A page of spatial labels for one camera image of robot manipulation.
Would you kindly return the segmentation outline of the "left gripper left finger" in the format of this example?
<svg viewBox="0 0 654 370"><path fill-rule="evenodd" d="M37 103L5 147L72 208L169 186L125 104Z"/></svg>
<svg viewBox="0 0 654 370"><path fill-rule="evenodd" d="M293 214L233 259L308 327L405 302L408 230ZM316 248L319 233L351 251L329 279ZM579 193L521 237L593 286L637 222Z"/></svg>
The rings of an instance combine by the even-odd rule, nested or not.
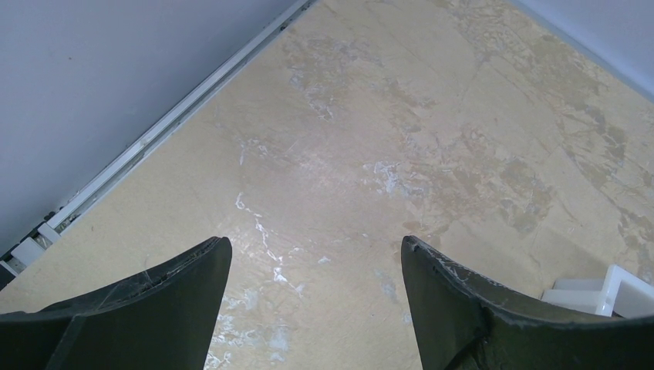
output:
<svg viewBox="0 0 654 370"><path fill-rule="evenodd" d="M95 291L3 314L1 367L202 369L231 259L231 242L211 237Z"/></svg>

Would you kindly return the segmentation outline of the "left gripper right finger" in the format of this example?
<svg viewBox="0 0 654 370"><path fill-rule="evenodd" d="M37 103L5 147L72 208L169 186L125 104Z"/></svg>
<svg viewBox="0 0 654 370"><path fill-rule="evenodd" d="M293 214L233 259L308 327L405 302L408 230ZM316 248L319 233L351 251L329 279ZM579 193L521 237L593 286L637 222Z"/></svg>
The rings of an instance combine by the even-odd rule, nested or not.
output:
<svg viewBox="0 0 654 370"><path fill-rule="evenodd" d="M653 318L573 311L406 236L401 265L425 369L651 369Z"/></svg>

